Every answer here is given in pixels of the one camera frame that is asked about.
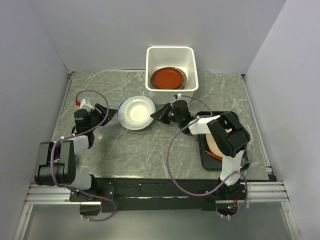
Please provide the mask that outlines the white plate blue rim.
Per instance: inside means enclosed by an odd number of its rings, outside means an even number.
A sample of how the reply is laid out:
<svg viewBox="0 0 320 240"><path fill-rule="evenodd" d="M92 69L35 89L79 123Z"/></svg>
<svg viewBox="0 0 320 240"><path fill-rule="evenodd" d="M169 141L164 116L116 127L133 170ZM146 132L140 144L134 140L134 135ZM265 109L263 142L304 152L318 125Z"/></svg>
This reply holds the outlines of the white plate blue rim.
<svg viewBox="0 0 320 240"><path fill-rule="evenodd" d="M148 127L154 120L151 114L156 112L156 106L146 96L133 96L124 100L117 109L117 119L126 129L139 131Z"/></svg>

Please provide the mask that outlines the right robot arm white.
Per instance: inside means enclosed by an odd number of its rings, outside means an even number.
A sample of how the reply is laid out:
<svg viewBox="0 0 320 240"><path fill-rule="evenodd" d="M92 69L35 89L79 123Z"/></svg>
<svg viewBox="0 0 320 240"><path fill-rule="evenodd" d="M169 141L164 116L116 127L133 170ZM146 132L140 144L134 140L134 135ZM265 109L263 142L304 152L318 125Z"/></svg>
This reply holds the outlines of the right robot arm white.
<svg viewBox="0 0 320 240"><path fill-rule="evenodd" d="M175 100L166 103L160 110L152 113L151 118L163 124L178 124L178 133L186 135L211 135L222 153L222 168L219 184L207 193L192 193L183 189L173 177L169 166L169 155L175 141L173 138L166 154L167 171L174 185L183 193L193 197L205 197L215 192L224 199L230 199L240 190L241 160L247 144L251 140L250 134L243 127L236 116L230 111L224 111L216 116L192 116L185 100Z"/></svg>

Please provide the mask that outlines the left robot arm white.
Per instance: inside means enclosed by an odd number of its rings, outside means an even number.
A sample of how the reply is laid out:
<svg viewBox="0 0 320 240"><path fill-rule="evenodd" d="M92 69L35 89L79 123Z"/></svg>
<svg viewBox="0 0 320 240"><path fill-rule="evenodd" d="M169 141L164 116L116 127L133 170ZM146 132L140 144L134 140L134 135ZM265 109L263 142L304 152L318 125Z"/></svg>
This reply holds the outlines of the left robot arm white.
<svg viewBox="0 0 320 240"><path fill-rule="evenodd" d="M97 180L92 174L76 170L76 154L93 146L95 135L92 131L86 131L97 125L106 125L117 112L99 103L75 111L75 126L71 130L70 139L39 144L35 183L39 186L66 186L73 192L81 191L81 195L88 201L95 200L100 193Z"/></svg>

